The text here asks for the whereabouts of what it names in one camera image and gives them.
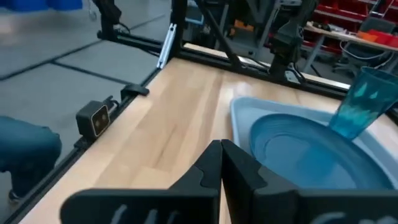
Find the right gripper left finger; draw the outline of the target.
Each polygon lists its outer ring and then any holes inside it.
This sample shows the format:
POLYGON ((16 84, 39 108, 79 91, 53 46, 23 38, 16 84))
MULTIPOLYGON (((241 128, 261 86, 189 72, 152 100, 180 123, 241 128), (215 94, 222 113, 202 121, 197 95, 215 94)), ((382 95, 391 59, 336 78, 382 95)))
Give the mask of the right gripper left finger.
POLYGON ((221 141, 212 141, 168 189, 86 189, 69 196, 60 209, 67 224, 218 223, 221 141))

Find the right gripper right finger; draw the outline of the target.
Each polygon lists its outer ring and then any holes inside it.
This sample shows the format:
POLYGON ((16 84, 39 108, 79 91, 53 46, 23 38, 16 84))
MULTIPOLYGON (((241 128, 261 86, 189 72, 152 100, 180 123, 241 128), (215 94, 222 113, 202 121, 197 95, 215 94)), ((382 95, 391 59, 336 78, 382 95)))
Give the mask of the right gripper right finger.
POLYGON ((232 223, 397 223, 395 190, 301 189, 230 140, 221 144, 232 223))

